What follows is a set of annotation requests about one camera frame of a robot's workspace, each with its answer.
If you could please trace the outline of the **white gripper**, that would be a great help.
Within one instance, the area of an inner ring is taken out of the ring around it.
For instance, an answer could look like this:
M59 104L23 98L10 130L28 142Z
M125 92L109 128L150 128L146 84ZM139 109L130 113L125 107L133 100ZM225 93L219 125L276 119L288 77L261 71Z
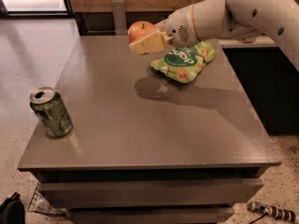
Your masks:
M167 44L175 48L188 48L200 42L194 29L194 6L176 10L167 19L155 24L154 30L129 45L137 55L162 51Z

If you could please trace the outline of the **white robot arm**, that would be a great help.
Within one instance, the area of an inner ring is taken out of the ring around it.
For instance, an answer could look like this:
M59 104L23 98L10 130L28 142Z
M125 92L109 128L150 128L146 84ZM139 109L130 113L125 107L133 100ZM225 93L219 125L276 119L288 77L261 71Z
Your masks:
M299 70L299 5L294 0L205 0L174 11L129 45L135 54L202 40L269 36Z

